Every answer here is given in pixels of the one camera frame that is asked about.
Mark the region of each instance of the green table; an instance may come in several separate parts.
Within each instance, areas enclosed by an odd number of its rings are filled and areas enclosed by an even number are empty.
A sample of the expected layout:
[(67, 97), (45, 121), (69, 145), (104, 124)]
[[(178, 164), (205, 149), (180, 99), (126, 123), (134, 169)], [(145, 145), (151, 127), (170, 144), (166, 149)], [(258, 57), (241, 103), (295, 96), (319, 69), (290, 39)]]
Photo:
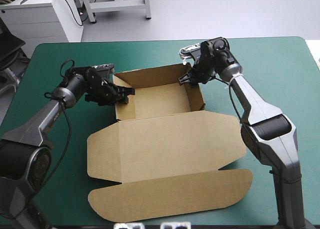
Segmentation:
[[(27, 72), (0, 128), (0, 135), (37, 112), (61, 81), (60, 65), (73, 59), (76, 66), (115, 63), (117, 72), (180, 63), (180, 48), (203, 40), (88, 42), (42, 44), (35, 50)], [(302, 167), (305, 216), (320, 224), (320, 73), (305, 41), (299, 37), (230, 39), (231, 51), (243, 66), (247, 80), (263, 98), (282, 109), (297, 127)], [(235, 115), (228, 90), (218, 81), (201, 85), (206, 110)], [(69, 109), (73, 134), (67, 155), (54, 177), (36, 197), (36, 202), (54, 225), (108, 225), (90, 207), (87, 196), (96, 188), (114, 182), (87, 175), (87, 137), (115, 122), (113, 107), (99, 107), (82, 98)], [(67, 139), (63, 116), (50, 133), (53, 164)], [(144, 221), (158, 225), (164, 221), (190, 221), (194, 225), (272, 225), (277, 207), (270, 168), (248, 152), (228, 168), (248, 168), (252, 186), (244, 199), (225, 209), (198, 212)]]

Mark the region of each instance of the cardboard box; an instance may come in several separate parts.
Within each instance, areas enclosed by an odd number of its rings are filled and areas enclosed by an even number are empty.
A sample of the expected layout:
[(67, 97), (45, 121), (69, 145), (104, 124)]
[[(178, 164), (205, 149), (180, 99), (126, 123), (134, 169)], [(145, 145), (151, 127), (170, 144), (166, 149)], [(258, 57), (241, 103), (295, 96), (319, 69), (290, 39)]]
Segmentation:
[(219, 170), (246, 154), (238, 119), (203, 110), (200, 87), (178, 83), (187, 70), (176, 64), (114, 75), (136, 95), (115, 106), (118, 122), (87, 141), (88, 175), (122, 183), (88, 195), (101, 217), (132, 222), (225, 208), (249, 190), (249, 170)]

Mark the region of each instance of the cardboard flap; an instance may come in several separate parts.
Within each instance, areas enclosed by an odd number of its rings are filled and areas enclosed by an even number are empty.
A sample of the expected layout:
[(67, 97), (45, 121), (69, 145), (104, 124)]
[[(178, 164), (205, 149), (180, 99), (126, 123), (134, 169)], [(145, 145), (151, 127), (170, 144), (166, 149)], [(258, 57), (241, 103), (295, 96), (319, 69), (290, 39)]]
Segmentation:
[(157, 87), (178, 82), (187, 73), (188, 66), (183, 64), (165, 65), (153, 68), (124, 71), (114, 74), (134, 88)]
[[(203, 110), (117, 124), (119, 131), (107, 127), (88, 139), (91, 177), (114, 181), (119, 161), (123, 183), (217, 171), (247, 152), (231, 115)], [(121, 159), (111, 163), (114, 154)]]
[(205, 99), (201, 93), (200, 86), (191, 86), (189, 83), (185, 83), (184, 88), (187, 92), (191, 112), (203, 110), (205, 108)]
[[(113, 83), (117, 86), (131, 88), (131, 85), (113, 75)], [(128, 96), (129, 103), (118, 103), (115, 110), (115, 116), (118, 120), (130, 120), (136, 118), (135, 96)]]
[(96, 189), (88, 201), (104, 219), (132, 222), (231, 206), (252, 179), (248, 169), (208, 171)]
[(87, 173), (93, 178), (122, 181), (118, 123), (88, 137)]

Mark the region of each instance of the gray floor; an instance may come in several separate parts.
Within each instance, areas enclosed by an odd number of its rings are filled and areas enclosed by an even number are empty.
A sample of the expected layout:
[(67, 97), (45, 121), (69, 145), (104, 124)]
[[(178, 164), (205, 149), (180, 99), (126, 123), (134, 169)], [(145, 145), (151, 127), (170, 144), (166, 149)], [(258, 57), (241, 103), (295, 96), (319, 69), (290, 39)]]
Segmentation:
[(320, 0), (150, 0), (145, 10), (97, 13), (83, 42), (299, 36), (320, 40)]

